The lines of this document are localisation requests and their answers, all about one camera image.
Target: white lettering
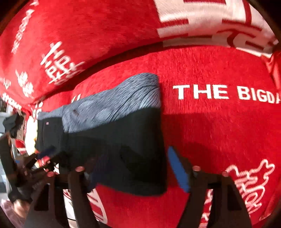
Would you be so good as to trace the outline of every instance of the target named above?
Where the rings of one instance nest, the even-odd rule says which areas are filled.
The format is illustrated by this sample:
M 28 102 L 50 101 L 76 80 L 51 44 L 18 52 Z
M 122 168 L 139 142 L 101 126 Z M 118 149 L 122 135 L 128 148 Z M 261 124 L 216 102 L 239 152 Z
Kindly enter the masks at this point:
M 277 104 L 280 103 L 279 93 L 276 93 L 276 103 L 277 103 Z
M 173 89 L 178 89 L 178 99 L 183 100 L 183 89 L 184 88 L 190 88 L 190 85 L 176 85 L 173 86 Z
M 274 104 L 275 102 L 274 95 L 269 91 L 266 91 L 266 95 L 267 95 L 268 103 Z
M 269 175 L 275 170 L 275 165 L 263 159 L 258 168 L 239 171 L 236 165 L 230 165 L 225 171 L 234 180 L 234 183 L 245 202 L 249 215 L 259 210 L 262 206 L 262 198 L 266 192 L 265 186 L 269 181 Z M 208 211 L 204 211 L 202 218 L 208 222 L 211 202 L 213 200 L 213 190 L 207 193 L 205 205 L 210 205 Z
M 251 96 L 249 95 L 249 88 L 245 86 L 237 86 L 238 96 L 240 100 L 249 100 Z
M 79 95 L 77 96 L 76 101 L 78 101 L 78 100 L 80 99 L 80 97 L 81 97 L 81 94 L 79 94 Z M 74 96 L 74 98 L 72 98 L 71 103 L 73 103 L 73 102 L 75 101 L 75 98 L 76 98 L 76 96 Z
M 0 77 L 0 83 L 3 83 L 3 85 L 5 86 L 6 90 L 9 88 L 9 86 L 11 85 L 11 81 L 5 78 Z
M 18 110 L 21 110 L 22 107 L 19 104 L 17 104 L 17 102 L 15 102 L 12 98 L 10 98 L 8 94 L 3 93 L 2 94 L 2 99 L 3 99 L 3 101 L 5 101 L 6 103 L 10 104 L 14 108 L 16 108 Z
M 229 97 L 220 96 L 220 94 L 227 94 L 227 91 L 219 90 L 219 88 L 227 88 L 227 86 L 226 85 L 213 85 L 214 98 L 215 99 L 229 99 Z
M 30 4 L 30 6 L 38 6 L 39 2 L 38 0 L 33 0 L 33 3 Z
M 29 9 L 25 12 L 26 16 L 21 20 L 21 24 L 20 24 L 19 30 L 16 34 L 16 37 L 15 37 L 16 40 L 14 41 L 14 45 L 13 45 L 11 53 L 15 54 L 17 52 L 17 49 L 19 47 L 19 41 L 22 39 L 23 32 L 25 31 L 29 18 L 31 18 L 31 14 L 33 12 L 34 12 L 34 10 L 32 10 L 32 9 Z
M 256 97 L 256 93 L 255 93 L 255 89 L 254 88 L 251 88 L 251 92 L 252 92 L 252 98 L 254 101 L 257 100 L 257 97 Z
M 258 97 L 258 100 L 261 101 L 261 102 L 267 102 L 267 96 L 266 95 L 261 95 L 260 93 L 265 93 L 264 90 L 257 90 L 257 97 Z
M 39 112 L 42 112 L 42 109 L 41 109 L 42 106 L 43 106 L 43 101 L 41 101 L 39 104 L 36 103 L 35 109 L 32 111 L 32 117 L 33 117 L 34 121 L 35 121 L 36 119 L 38 119 L 38 114 L 39 114 Z
M 211 85 L 207 84 L 206 89 L 207 90 L 198 90 L 198 85 L 193 85 L 194 99 L 199 99 L 199 94 L 207 94 L 207 98 L 211 99 L 212 98 Z
M 48 75 L 49 78 L 51 78 L 51 81 L 49 84 L 54 83 L 55 85 L 61 85 L 65 83 L 68 79 L 72 78 L 73 76 L 81 73 L 84 71 L 83 69 L 79 70 L 77 67 L 81 66 L 85 62 L 81 62 L 79 64 L 75 64 L 74 62 L 70 62 L 71 58 L 67 55 L 64 55 L 60 57 L 64 50 L 57 51 L 57 49 L 62 45 L 62 42 L 59 41 L 56 44 L 51 43 L 50 44 L 50 51 L 46 55 L 42 55 L 42 61 L 40 65 L 45 64 L 45 72 Z M 48 58 L 54 54 L 53 60 L 54 65 L 52 64 L 52 60 L 48 61 Z
M 32 97 L 33 90 L 33 84 L 31 82 L 28 82 L 28 74 L 26 72 L 22 72 L 20 75 L 17 70 L 15 70 L 15 73 L 18 78 L 19 86 L 22 88 L 22 92 L 26 97 Z
M 106 216 L 105 208 L 103 206 L 103 203 L 102 203 L 96 189 L 93 189 L 90 193 L 87 194 L 87 196 L 88 196 L 88 200 L 90 201 L 90 203 L 97 206 L 101 210 L 102 214 L 100 214 L 99 212 L 93 211 L 95 214 L 95 217 L 102 223 L 107 224 L 107 216 Z

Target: heathered gray fabric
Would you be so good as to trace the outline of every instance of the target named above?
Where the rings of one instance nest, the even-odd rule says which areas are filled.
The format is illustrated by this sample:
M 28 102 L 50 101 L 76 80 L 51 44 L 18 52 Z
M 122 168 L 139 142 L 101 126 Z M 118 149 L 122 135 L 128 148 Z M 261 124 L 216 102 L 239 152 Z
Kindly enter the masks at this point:
M 88 130 L 118 120 L 143 108 L 160 108 L 155 74 L 134 75 L 113 89 L 82 98 L 52 112 L 40 112 L 38 120 L 61 117 L 65 133 Z

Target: black fabric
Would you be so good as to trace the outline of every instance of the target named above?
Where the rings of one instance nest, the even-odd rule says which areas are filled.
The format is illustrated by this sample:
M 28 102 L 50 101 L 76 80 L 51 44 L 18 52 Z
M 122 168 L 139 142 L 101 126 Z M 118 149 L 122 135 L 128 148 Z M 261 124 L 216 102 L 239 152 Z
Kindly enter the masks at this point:
M 53 145 L 65 152 L 70 169 L 99 157 L 92 184 L 101 183 L 135 195 L 166 191 L 166 155 L 160 109 L 145 108 L 119 120 L 82 132 L 65 134 L 60 118 L 38 121 L 35 147 Z
M 15 172 L 17 167 L 11 155 L 8 134 L 4 134 L 0 137 L 0 160 L 7 178 L 13 179 L 14 183 L 16 183 Z
M 24 140 L 25 114 L 16 113 L 4 119 L 5 132 L 10 132 L 12 138 Z

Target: red fleece fabric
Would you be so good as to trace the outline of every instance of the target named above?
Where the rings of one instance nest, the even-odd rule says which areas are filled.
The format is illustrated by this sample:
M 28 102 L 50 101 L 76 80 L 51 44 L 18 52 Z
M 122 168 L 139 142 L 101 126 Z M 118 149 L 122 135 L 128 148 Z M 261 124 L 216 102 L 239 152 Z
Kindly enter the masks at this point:
M 111 58 L 92 71 L 96 73 L 75 88 L 75 83 L 70 83 L 65 91 L 43 101 L 42 111 L 111 89 L 135 74 L 157 74 L 165 145 L 175 146 L 192 164 L 206 172 L 227 170 L 241 191 L 252 223 L 259 222 L 278 185 L 281 165 L 278 157 L 280 97 L 259 57 L 225 47 L 159 51 L 159 47 L 152 45 Z M 209 98 L 206 93 L 194 98 L 196 85 L 199 90 L 206 90 L 210 85 Z M 228 99 L 218 99 L 214 85 L 226 91 L 219 95 Z M 183 99 L 179 99 L 179 89 L 175 86 L 185 86 Z M 246 88 L 248 95 L 239 97 L 238 91 Z M 109 226 L 118 228 L 176 227 L 188 199 L 188 194 L 178 187 L 170 167 L 168 191 L 160 197 L 137 197 L 101 185 L 96 191 L 102 203 L 98 207 L 92 204 L 94 211 L 106 217 Z M 207 197 L 201 227 L 206 226 L 209 201 Z
M 199 39 L 171 40 L 179 36 Z M 259 54 L 276 41 L 246 0 L 33 0 L 0 36 L 0 88 L 25 106 L 101 60 L 167 39 Z

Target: white logo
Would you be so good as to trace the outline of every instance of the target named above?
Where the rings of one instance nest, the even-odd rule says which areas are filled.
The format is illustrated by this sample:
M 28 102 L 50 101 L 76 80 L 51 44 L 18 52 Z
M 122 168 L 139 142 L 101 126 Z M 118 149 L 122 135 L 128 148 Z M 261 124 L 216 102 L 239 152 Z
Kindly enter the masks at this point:
M 71 204 L 71 207 L 72 207 L 71 192 L 69 189 L 64 189 L 64 196 L 69 199 L 68 202 Z M 101 198 L 99 197 L 97 190 L 93 189 L 90 193 L 87 194 L 87 197 L 91 204 L 95 205 L 96 207 L 98 207 L 101 210 L 102 214 L 100 214 L 100 212 L 98 213 L 93 210 L 93 213 L 95 214 L 96 219 L 104 224 L 107 224 L 107 216 L 106 216 L 105 208 L 103 206 L 103 203 L 101 201 Z M 74 214 L 73 208 L 68 208 L 68 212 L 70 212 L 71 214 Z
M 22 108 L 17 102 L 15 102 L 14 99 L 10 98 L 9 95 L 6 93 L 2 94 L 2 100 L 18 110 L 21 110 Z
M 0 83 L 3 83 L 6 90 L 9 88 L 9 86 L 11 86 L 11 81 L 2 77 L 0 77 Z
M 38 0 L 33 0 L 33 3 L 30 4 L 30 6 L 38 6 L 38 5 L 39 5 Z M 13 53 L 13 54 L 17 53 L 17 49 L 19 48 L 19 43 L 20 43 L 20 41 L 22 39 L 23 32 L 25 31 L 26 26 L 28 24 L 28 21 L 31 18 L 31 14 L 33 12 L 34 12 L 34 10 L 32 10 L 32 9 L 28 9 L 25 12 L 26 16 L 21 20 L 21 25 L 19 26 L 19 30 L 18 30 L 18 32 L 16 34 L 16 40 L 14 41 L 11 53 Z
M 277 42 L 263 17 L 246 1 L 154 2 L 161 22 L 161 27 L 157 29 L 159 37 L 185 36 L 163 41 L 164 47 L 202 44 L 231 46 L 257 56 L 264 54 L 270 57 Z
M 81 62 L 79 64 L 75 64 L 74 62 L 71 62 L 71 58 L 67 55 L 62 56 L 59 60 L 58 59 L 63 53 L 64 50 L 57 51 L 57 49 L 62 45 L 62 42 L 57 42 L 56 44 L 51 43 L 50 44 L 50 51 L 47 55 L 42 55 L 43 60 L 41 61 L 40 65 L 45 64 L 45 72 L 48 75 L 48 77 L 51 79 L 49 84 L 53 83 L 55 85 L 61 85 L 68 81 L 73 76 L 77 75 L 78 73 L 81 73 L 84 71 L 83 69 L 78 70 L 77 67 L 81 66 L 85 62 Z M 54 54 L 53 60 L 54 64 L 52 65 L 52 60 L 48 61 L 48 58 Z
M 81 94 L 79 94 L 79 95 L 77 96 L 76 101 L 78 101 L 78 100 L 80 99 L 80 97 L 81 97 Z M 73 103 L 73 102 L 75 101 L 75 98 L 76 98 L 76 96 L 74 96 L 74 98 L 72 98 L 71 103 Z
M 34 122 L 37 120 L 39 112 L 42 112 L 42 109 L 41 109 L 42 106 L 43 106 L 43 102 L 41 101 L 39 104 L 37 103 L 37 104 L 35 105 L 35 109 L 32 110 L 32 117 L 33 117 L 33 119 L 34 119 Z
M 22 92 L 26 97 L 31 97 L 31 94 L 34 92 L 33 90 L 33 84 L 31 82 L 28 82 L 28 75 L 26 72 L 22 72 L 20 75 L 17 70 L 15 70 L 15 73 L 18 78 L 19 86 L 22 88 Z
M 265 168 L 266 171 L 262 176 L 262 180 L 258 178 L 260 176 L 260 171 L 262 168 Z M 269 164 L 268 160 L 263 159 L 256 169 L 251 169 L 249 171 L 245 170 L 242 172 L 238 171 L 236 165 L 230 165 L 225 171 L 230 174 L 234 173 L 236 177 L 232 176 L 234 183 L 239 190 L 243 200 L 245 201 L 246 208 L 248 210 L 249 215 L 253 212 L 257 211 L 262 203 L 260 202 L 264 193 L 265 193 L 265 185 L 269 181 L 269 175 L 275 170 L 274 164 Z M 213 190 L 209 190 L 207 193 L 207 199 L 205 201 L 205 205 L 211 203 L 213 199 L 212 195 Z M 209 206 L 209 210 L 207 213 L 203 213 L 201 217 L 200 228 L 206 227 L 209 220 L 211 205 Z

